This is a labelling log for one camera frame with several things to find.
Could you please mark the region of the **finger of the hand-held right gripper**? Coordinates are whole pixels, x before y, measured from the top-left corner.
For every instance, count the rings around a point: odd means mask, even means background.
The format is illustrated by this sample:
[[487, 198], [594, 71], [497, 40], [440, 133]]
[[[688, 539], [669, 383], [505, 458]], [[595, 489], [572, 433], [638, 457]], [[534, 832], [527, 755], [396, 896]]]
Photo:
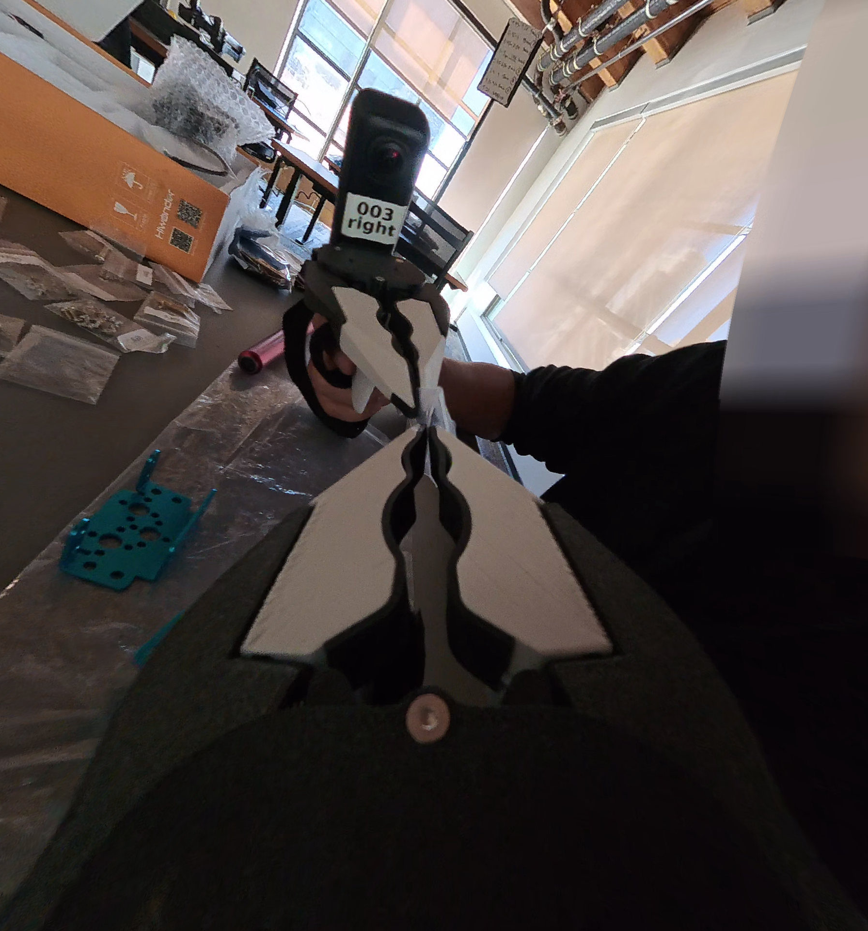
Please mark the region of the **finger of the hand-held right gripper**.
[[404, 301], [403, 316], [412, 325], [411, 342], [418, 353], [420, 412], [431, 413], [438, 403], [446, 339], [428, 302]]
[[374, 390], [379, 390], [409, 418], [418, 416], [418, 371], [406, 350], [378, 318], [379, 302], [349, 287], [331, 289], [344, 322], [339, 344], [357, 369], [351, 379], [351, 399], [364, 413]]

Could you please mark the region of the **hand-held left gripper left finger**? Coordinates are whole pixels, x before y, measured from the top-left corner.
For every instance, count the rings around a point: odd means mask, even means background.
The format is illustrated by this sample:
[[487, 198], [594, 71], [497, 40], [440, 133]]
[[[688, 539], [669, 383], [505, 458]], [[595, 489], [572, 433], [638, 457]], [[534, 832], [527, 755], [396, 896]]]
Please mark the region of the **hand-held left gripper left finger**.
[[408, 429], [318, 495], [240, 646], [295, 667], [287, 705], [399, 703], [424, 681], [424, 623], [403, 541], [424, 430]]

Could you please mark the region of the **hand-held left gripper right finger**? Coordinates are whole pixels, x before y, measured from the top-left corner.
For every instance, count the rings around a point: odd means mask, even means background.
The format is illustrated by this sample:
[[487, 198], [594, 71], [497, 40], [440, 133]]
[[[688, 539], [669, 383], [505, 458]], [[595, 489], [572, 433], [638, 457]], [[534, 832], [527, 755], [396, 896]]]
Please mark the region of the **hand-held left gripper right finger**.
[[453, 542], [446, 625], [461, 666], [501, 692], [521, 671], [614, 653], [537, 497], [436, 427], [431, 477]]

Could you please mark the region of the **dark desk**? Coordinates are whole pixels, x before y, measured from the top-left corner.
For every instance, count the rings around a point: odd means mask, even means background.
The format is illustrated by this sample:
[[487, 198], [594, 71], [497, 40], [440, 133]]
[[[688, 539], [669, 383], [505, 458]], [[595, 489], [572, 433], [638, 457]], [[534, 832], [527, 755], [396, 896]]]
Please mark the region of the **dark desk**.
[[[195, 348], [123, 355], [95, 405], [0, 379], [0, 594], [63, 528], [96, 512], [115, 491], [133, 489], [152, 443], [221, 375], [230, 371], [251, 381], [285, 368], [280, 360], [247, 376], [236, 362], [241, 350], [279, 329], [291, 297], [241, 272], [225, 251], [205, 280], [231, 310], [199, 311]], [[390, 406], [372, 424], [389, 439], [406, 421]], [[29, 844], [0, 846], [0, 909], [62, 821], [79, 781], [62, 816], [42, 824], [49, 832]]]

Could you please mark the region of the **person's right hand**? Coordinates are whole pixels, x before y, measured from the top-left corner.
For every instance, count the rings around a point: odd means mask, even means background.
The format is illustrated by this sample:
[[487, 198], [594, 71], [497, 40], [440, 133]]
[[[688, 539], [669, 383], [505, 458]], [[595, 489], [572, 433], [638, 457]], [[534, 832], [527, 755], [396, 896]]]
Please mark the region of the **person's right hand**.
[[[358, 369], [354, 361], [339, 348], [333, 352], [325, 351], [322, 358], [326, 370], [338, 369], [345, 375], [353, 376]], [[322, 409], [329, 416], [338, 420], [350, 423], [361, 422], [373, 417], [390, 404], [388, 398], [379, 389], [374, 389], [365, 409], [358, 412], [352, 404], [352, 388], [338, 388], [327, 382], [316, 369], [312, 356], [308, 362], [308, 375]]]

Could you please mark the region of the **black mesh office chair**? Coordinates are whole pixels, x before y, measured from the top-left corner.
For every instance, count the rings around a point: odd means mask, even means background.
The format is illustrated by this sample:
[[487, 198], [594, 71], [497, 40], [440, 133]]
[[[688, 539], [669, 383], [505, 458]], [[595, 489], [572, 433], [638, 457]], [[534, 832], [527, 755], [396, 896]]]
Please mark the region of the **black mesh office chair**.
[[409, 204], [395, 254], [415, 264], [442, 289], [452, 265], [474, 237], [440, 205], [415, 191]]

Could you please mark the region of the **bag of coloured parts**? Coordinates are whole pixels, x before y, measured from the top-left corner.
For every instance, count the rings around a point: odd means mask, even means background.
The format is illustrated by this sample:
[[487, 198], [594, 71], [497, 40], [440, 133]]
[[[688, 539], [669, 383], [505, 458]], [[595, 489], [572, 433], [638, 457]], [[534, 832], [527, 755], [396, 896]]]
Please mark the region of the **bag of coloured parts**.
[[232, 222], [227, 252], [243, 271], [291, 291], [300, 262], [284, 250], [273, 214], [260, 207], [263, 177], [261, 169], [254, 169], [232, 194], [231, 205], [237, 208], [237, 216]]

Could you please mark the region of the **wooden background table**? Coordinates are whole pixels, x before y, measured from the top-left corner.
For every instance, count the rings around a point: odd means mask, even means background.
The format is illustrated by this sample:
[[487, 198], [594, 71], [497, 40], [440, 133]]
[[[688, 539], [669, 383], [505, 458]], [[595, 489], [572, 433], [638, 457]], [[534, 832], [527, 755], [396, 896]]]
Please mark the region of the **wooden background table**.
[[[272, 142], [272, 147], [277, 152], [277, 160], [267, 182], [261, 207], [264, 208], [267, 205], [281, 171], [286, 168], [291, 169], [287, 187], [277, 207], [276, 226], [277, 229], [282, 229], [295, 200], [299, 182], [301, 180], [309, 181], [313, 191], [318, 197], [318, 202], [308, 226], [299, 238], [294, 239], [294, 242], [302, 248], [311, 248], [314, 245], [314, 229], [325, 206], [334, 206], [336, 202], [339, 176], [331, 169], [319, 164], [315, 159], [298, 149], [280, 142]], [[445, 286], [450, 286], [452, 289], [458, 289], [462, 292], [467, 291], [465, 281], [455, 273], [452, 268], [450, 273], [448, 273], [448, 281]]]

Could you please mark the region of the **pink metal cylinder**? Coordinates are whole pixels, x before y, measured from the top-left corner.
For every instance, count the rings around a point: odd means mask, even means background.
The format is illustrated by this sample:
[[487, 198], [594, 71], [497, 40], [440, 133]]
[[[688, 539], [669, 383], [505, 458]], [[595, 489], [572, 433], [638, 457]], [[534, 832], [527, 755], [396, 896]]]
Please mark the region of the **pink metal cylinder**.
[[237, 356], [237, 366], [247, 374], [257, 374], [284, 354], [285, 333], [280, 329], [240, 352]]

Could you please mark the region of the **large clear plastic bag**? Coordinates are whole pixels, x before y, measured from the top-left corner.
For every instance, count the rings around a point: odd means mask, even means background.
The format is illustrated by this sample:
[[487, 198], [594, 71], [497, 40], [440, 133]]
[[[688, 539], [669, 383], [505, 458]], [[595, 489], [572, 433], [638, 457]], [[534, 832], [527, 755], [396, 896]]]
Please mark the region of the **large clear plastic bag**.
[[153, 582], [123, 591], [59, 567], [66, 526], [0, 594], [0, 846], [49, 832], [75, 791], [133, 658], [179, 611], [296, 507], [387, 442], [323, 427], [283, 365], [265, 378], [225, 372], [151, 445], [152, 479], [198, 506], [187, 539]]

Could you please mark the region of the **beige roller blind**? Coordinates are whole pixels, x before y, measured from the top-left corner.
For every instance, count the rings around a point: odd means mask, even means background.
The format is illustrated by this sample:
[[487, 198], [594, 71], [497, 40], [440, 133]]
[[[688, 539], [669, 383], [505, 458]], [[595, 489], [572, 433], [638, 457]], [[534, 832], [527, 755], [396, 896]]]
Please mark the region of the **beige roller blind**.
[[477, 122], [488, 104], [478, 84], [493, 46], [451, 2], [388, 2], [373, 50], [451, 122], [461, 113]]
[[733, 293], [796, 72], [595, 131], [489, 285], [528, 369], [601, 369], [690, 342], [683, 313]]

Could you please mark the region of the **white foam box insert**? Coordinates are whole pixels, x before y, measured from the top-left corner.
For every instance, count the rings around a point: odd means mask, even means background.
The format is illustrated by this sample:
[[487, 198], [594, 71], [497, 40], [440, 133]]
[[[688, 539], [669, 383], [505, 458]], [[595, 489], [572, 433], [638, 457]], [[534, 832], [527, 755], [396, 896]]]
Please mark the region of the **white foam box insert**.
[[0, 1], [0, 53], [133, 137], [185, 166], [184, 141], [154, 122], [151, 94], [127, 64], [99, 46], [135, 2]]

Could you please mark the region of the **orange cardboard box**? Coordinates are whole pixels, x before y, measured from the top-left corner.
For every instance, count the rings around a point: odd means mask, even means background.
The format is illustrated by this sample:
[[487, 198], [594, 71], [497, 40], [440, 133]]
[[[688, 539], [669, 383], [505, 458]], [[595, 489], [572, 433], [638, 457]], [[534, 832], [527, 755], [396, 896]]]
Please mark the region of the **orange cardboard box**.
[[0, 53], [0, 184], [190, 280], [220, 246], [230, 195]]

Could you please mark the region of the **pile of small screw bags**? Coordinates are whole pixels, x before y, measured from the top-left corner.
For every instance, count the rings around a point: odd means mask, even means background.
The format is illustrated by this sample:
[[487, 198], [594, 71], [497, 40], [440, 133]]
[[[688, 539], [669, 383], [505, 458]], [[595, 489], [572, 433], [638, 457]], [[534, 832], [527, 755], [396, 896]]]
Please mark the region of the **pile of small screw bags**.
[[62, 231], [59, 239], [85, 262], [57, 265], [0, 237], [0, 282], [88, 338], [0, 310], [1, 380], [96, 404], [121, 356], [195, 348], [198, 310], [231, 310], [210, 285], [193, 284], [102, 231]]

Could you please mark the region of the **grey ceiling pipes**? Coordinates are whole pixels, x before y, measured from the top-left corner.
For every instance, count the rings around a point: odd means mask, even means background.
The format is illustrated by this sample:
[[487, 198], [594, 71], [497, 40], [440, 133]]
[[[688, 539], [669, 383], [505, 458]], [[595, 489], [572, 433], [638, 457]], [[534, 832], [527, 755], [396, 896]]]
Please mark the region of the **grey ceiling pipes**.
[[635, 65], [673, 58], [727, 2], [541, 2], [544, 36], [533, 61], [532, 98], [557, 136], [565, 136], [604, 90], [619, 87]]

